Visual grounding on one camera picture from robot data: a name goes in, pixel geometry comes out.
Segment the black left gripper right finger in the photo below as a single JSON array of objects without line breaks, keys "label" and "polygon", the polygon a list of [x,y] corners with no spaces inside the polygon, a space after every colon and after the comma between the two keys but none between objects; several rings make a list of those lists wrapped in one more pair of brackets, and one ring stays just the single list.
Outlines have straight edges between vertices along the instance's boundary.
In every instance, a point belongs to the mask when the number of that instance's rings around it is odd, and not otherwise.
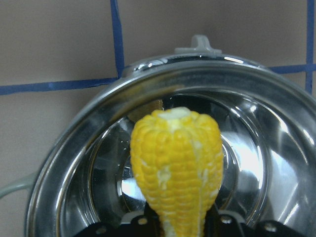
[{"label": "black left gripper right finger", "polygon": [[308,202],[215,202],[208,210],[206,237],[307,237]]}]

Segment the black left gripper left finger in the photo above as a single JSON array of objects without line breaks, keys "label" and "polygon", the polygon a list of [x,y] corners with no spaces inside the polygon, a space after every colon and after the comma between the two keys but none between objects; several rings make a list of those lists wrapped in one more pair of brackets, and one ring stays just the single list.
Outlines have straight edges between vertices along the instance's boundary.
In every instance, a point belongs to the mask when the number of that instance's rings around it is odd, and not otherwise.
[{"label": "black left gripper left finger", "polygon": [[89,225],[77,237],[161,237],[163,231],[154,212],[133,211],[125,214],[121,223],[114,227],[109,223],[97,222]]}]

